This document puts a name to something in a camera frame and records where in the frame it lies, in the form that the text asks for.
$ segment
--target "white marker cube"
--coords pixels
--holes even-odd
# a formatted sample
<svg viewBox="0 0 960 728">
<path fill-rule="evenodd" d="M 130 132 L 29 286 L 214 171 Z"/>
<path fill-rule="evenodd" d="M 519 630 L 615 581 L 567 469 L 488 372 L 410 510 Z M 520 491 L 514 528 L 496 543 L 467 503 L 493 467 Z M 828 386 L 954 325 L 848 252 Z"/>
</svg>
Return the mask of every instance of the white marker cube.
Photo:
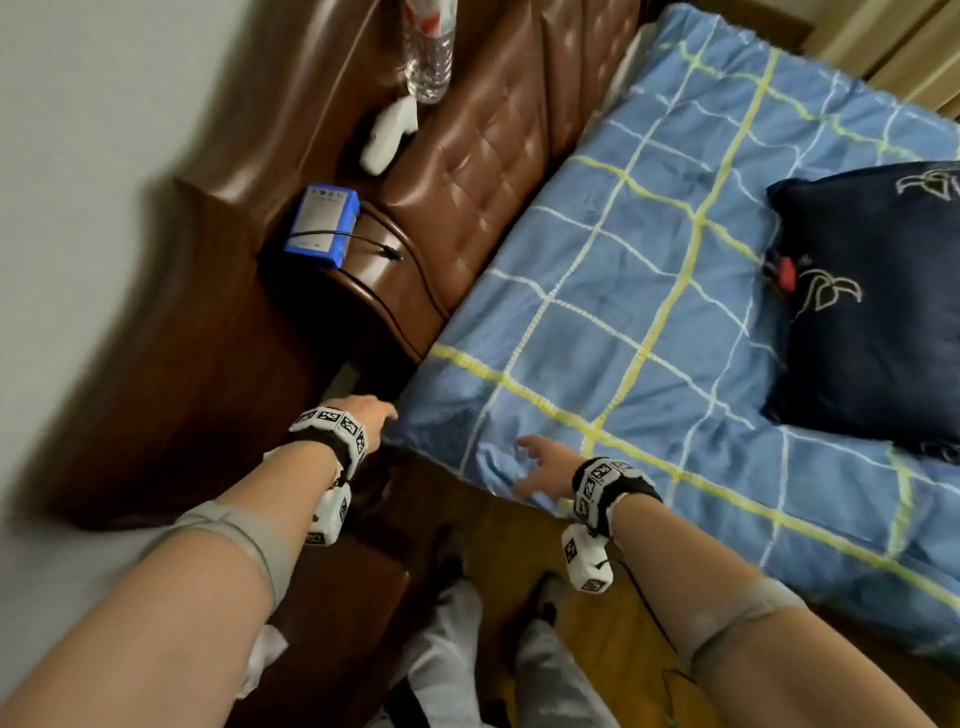
<svg viewBox="0 0 960 728">
<path fill-rule="evenodd" d="M 604 549 L 606 537 L 593 536 L 582 523 L 573 523 L 564 531 L 561 543 L 573 588 L 592 594 L 605 592 L 613 583 L 613 569 Z"/>
<path fill-rule="evenodd" d="M 312 546 L 330 546 L 340 537 L 344 519 L 350 507 L 350 486 L 330 488 L 317 504 L 313 512 L 313 523 L 306 535 L 306 542 Z"/>
</svg>

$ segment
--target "white pants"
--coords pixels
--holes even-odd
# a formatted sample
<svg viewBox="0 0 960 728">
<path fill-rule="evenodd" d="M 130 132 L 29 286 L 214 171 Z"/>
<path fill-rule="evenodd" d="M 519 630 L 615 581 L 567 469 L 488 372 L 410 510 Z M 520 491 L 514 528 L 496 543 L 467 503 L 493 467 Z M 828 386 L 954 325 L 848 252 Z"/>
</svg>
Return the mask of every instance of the white pants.
<svg viewBox="0 0 960 728">
<path fill-rule="evenodd" d="M 404 649 L 394 686 L 368 728 L 482 728 L 473 665 L 483 603 L 462 579 Z M 534 619 L 516 653 L 517 728 L 618 728 L 553 627 Z"/>
</svg>

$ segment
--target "leg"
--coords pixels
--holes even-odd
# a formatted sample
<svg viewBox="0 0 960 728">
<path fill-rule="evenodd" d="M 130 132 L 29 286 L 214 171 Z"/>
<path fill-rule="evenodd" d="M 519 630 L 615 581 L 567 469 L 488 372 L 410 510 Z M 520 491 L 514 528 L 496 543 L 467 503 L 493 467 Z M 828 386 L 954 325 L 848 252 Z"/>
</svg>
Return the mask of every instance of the leg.
<svg viewBox="0 0 960 728">
<path fill-rule="evenodd" d="M 565 583 L 556 574 L 540 581 L 537 614 L 516 651 L 519 728 L 618 728 L 616 718 L 577 667 L 554 631 Z"/>
<path fill-rule="evenodd" d="M 434 573 L 447 586 L 437 598 L 432 623 L 404 648 L 383 708 L 370 728 L 479 728 L 473 666 L 483 603 L 463 576 L 458 545 L 446 531 L 434 553 Z"/>
</svg>

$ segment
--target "plastic water bottle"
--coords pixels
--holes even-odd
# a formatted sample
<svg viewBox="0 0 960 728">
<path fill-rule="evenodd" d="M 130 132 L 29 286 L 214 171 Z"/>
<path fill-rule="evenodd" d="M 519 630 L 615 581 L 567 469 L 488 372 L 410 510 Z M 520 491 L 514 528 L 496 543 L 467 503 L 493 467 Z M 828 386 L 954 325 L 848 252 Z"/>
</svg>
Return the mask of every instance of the plastic water bottle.
<svg viewBox="0 0 960 728">
<path fill-rule="evenodd" d="M 450 85 L 457 0 L 401 0 L 407 88 L 421 104 L 436 104 Z"/>
</svg>

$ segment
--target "curtain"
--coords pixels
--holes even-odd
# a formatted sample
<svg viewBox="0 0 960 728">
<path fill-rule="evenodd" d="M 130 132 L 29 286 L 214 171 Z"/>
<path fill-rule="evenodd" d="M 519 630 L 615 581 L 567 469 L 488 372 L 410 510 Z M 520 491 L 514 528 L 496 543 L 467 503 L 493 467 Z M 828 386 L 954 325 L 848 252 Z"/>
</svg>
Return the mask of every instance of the curtain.
<svg viewBox="0 0 960 728">
<path fill-rule="evenodd" d="M 960 0 L 837 0 L 804 52 L 903 101 L 960 116 Z"/>
</svg>

